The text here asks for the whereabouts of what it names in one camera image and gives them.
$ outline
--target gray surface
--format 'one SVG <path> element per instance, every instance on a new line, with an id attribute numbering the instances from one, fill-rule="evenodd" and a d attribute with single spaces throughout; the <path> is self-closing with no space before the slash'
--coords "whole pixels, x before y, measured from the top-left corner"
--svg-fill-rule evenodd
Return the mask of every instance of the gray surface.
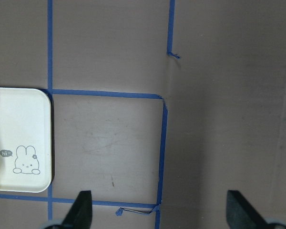
<path id="1" fill-rule="evenodd" d="M 47 87 L 47 1 L 0 0 L 0 86 Z"/>
<path id="2" fill-rule="evenodd" d="M 53 85 L 163 94 L 167 0 L 53 1 Z"/>
<path id="3" fill-rule="evenodd" d="M 38 228 L 47 215 L 45 202 L 0 199 L 0 228 Z"/>
<path id="4" fill-rule="evenodd" d="M 54 95 L 54 103 L 54 197 L 91 190 L 94 200 L 156 203 L 161 100 Z"/>
<path id="5" fill-rule="evenodd" d="M 176 1 L 179 61 L 164 54 L 168 2 L 54 1 L 54 87 L 165 97 L 162 228 L 228 228 L 229 188 L 264 216 L 286 221 L 286 0 Z M 46 69 L 46 1 L 0 3 L 0 85 L 45 87 Z M 59 116 L 87 117 L 87 108 L 63 112 L 76 104 L 57 99 L 56 129 L 67 128 Z M 64 151 L 65 140 L 57 141 Z M 0 200 L 0 206 L 34 212 L 26 201 Z M 68 206 L 54 204 L 54 216 Z M 45 203 L 36 208 L 46 219 Z M 11 228 L 17 214 L 0 215 L 0 226 Z M 115 228 L 153 226 L 149 218 L 125 216 L 129 224 Z M 113 225 L 106 219 L 100 227 Z"/>
<path id="6" fill-rule="evenodd" d="M 286 220 L 286 1 L 176 1 L 174 28 L 163 228 L 227 228 L 228 189 Z"/>

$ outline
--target cartoon rabbit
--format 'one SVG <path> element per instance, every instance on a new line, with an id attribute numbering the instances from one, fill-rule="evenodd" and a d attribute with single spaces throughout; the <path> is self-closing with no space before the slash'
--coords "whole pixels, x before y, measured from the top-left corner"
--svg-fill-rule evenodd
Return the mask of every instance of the cartoon rabbit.
<path id="1" fill-rule="evenodd" d="M 19 146 L 16 150 L 14 173 L 39 174 L 39 162 L 37 160 L 35 148 L 32 146 Z"/>

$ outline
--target blue tape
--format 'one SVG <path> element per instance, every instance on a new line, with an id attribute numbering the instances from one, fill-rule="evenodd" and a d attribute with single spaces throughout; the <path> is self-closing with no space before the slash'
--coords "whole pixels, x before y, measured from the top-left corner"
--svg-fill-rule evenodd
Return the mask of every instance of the blue tape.
<path id="1" fill-rule="evenodd" d="M 142 203 L 126 203 L 126 202 L 110 202 L 110 201 L 93 201 L 93 205 L 115 206 L 115 207 L 129 207 L 129 208 L 154 208 L 156 204 L 142 204 Z"/>
<path id="2" fill-rule="evenodd" d="M 9 195 L 9 194 L 0 194 L 1 199 L 17 199 L 17 200 L 30 200 L 30 201 L 41 201 L 47 202 L 47 197 L 31 197 L 31 196 L 17 196 L 17 195 Z"/>
<path id="3" fill-rule="evenodd" d="M 48 90 L 53 89 L 53 1 L 48 0 Z"/>
<path id="4" fill-rule="evenodd" d="M 156 212 L 156 220 L 154 223 L 154 228 L 155 229 L 160 229 L 160 218 L 161 218 L 161 211 Z"/>
<path id="5" fill-rule="evenodd" d="M 137 98 L 137 99 L 163 99 L 157 94 L 147 93 L 126 93 L 126 92 L 105 92 L 105 91 L 85 91 L 85 90 L 63 90 L 53 89 L 53 94 L 71 94 L 71 95 L 93 95 L 104 97 Z"/>
<path id="6" fill-rule="evenodd" d="M 164 154 L 166 143 L 166 129 L 167 129 L 167 116 L 168 111 L 165 103 L 163 104 L 162 113 L 162 129 L 161 129 L 161 143 L 160 143 L 160 158 L 159 158 L 159 182 L 157 193 L 157 204 L 162 203 L 162 190 L 163 190 L 163 174 L 164 174 Z"/>
<path id="7" fill-rule="evenodd" d="M 172 50 L 173 50 L 173 34 L 174 34 L 174 14 L 175 14 L 175 0 L 170 0 L 166 53 L 169 56 L 173 56 L 176 59 L 180 59 L 179 55 L 172 53 Z"/>
<path id="8" fill-rule="evenodd" d="M 152 210 L 150 211 L 142 211 L 142 210 L 135 210 L 135 209 L 129 209 L 129 208 L 119 208 L 115 214 L 117 216 L 121 216 L 123 214 L 124 211 L 128 211 L 128 212 L 132 212 L 132 213 L 136 213 L 136 214 L 140 214 L 140 215 L 150 215 L 155 211 L 160 211 L 160 205 L 156 205 Z"/>
<path id="9" fill-rule="evenodd" d="M 75 199 L 52 198 L 53 203 L 73 204 Z"/>
<path id="10" fill-rule="evenodd" d="M 48 220 L 52 220 L 53 218 L 53 189 L 52 189 L 52 183 L 48 187 Z"/>

